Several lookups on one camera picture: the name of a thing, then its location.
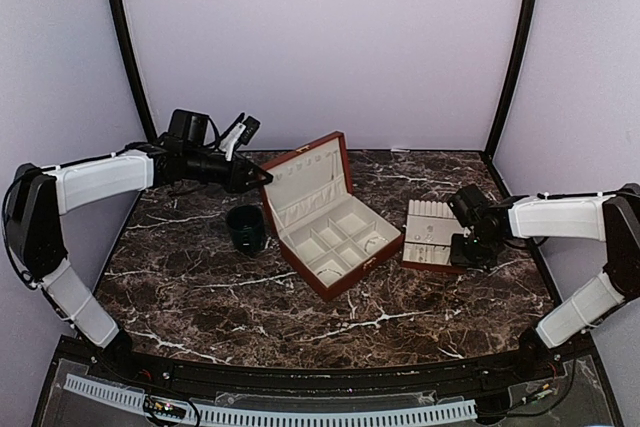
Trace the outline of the dark green cup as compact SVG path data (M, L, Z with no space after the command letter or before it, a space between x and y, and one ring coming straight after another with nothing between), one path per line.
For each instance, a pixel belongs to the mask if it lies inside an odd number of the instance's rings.
M232 208L225 218L233 246L241 253L256 256L264 249L266 230L262 210L255 205Z

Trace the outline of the red jewelry tray cream insert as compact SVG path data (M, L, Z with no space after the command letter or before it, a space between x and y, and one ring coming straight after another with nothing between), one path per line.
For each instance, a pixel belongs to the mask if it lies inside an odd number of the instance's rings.
M465 234L446 202L410 200L408 203L401 266L448 274L465 269L451 264L454 234Z

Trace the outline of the red wooden jewelry box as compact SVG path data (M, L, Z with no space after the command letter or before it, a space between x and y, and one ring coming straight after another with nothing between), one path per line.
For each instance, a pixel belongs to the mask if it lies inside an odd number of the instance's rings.
M274 176L261 197L282 256L323 300L352 288L402 247L401 231L353 195L342 132L262 169Z

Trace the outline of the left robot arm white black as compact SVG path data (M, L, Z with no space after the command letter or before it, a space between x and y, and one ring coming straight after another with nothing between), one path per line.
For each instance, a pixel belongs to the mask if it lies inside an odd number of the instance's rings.
M273 179L239 153L259 130L240 114L219 131L204 113L178 109L163 134L104 155L51 166L25 163L15 172L1 207L8 258L22 283L43 294L61 320L102 353L101 364L120 383L141 374L131 338L98 301L72 265L64 222L109 199L189 180L217 184L230 194Z

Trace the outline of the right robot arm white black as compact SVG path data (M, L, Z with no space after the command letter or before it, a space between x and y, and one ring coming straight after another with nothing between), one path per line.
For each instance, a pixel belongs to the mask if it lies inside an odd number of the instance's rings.
M600 243L603 265L595 275L519 338L510 371L534 379L549 353L591 330L639 296L639 186L590 193L538 193L490 201L478 186L464 186L446 201L464 233L451 239L455 266L495 267L515 240L551 241L553 250Z

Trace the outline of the black front table rail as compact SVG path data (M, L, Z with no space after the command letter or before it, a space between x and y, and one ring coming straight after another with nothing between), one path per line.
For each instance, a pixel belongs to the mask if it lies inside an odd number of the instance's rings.
M573 375L575 388L594 387L601 382L585 342L563 350L566 364L539 367L535 377L523 381L507 369L513 351L471 360L445 361L404 367L364 369L284 369L226 366L133 353L143 372L135 379L153 393L175 392L194 398L212 399L224 392L283 396L338 396L404 394L434 391L438 396L490 395L507 388L533 388L549 378L563 389Z

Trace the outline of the left black frame post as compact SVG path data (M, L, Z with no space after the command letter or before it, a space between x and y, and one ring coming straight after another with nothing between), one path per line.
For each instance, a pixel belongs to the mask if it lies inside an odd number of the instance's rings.
M144 91L142 77L140 75L136 59L136 54L134 52L134 46L132 43L125 12L124 0L108 1L119 51L136 108L136 113L145 139L148 142L153 142L158 138L158 133L152 119L151 110Z

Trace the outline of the black frame post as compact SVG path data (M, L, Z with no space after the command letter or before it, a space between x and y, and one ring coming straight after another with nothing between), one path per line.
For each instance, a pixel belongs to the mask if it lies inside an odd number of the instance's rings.
M140 75L136 59L136 54L134 52L134 46L132 43L125 12L124 0L108 1L119 51L136 108L136 113L145 139L148 142L153 142L158 138L158 133L152 119L151 110L144 91L142 77Z
M503 86L501 89L489 136L483 151L484 156L488 159L489 162L492 162L495 158L502 138L502 134L504 132L504 128L506 126L507 118L515 95L516 86L525 56L535 5L536 0L521 1L513 45Z

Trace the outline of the right black frame post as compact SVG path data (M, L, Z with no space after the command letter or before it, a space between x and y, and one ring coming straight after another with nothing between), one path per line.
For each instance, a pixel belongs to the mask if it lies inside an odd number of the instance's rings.
M521 1L513 45L503 86L501 89L489 136L483 151L484 156L488 159L489 162L492 162L495 158L502 138L502 134L504 132L504 128L506 126L507 118L515 95L516 86L525 56L535 5L536 0Z

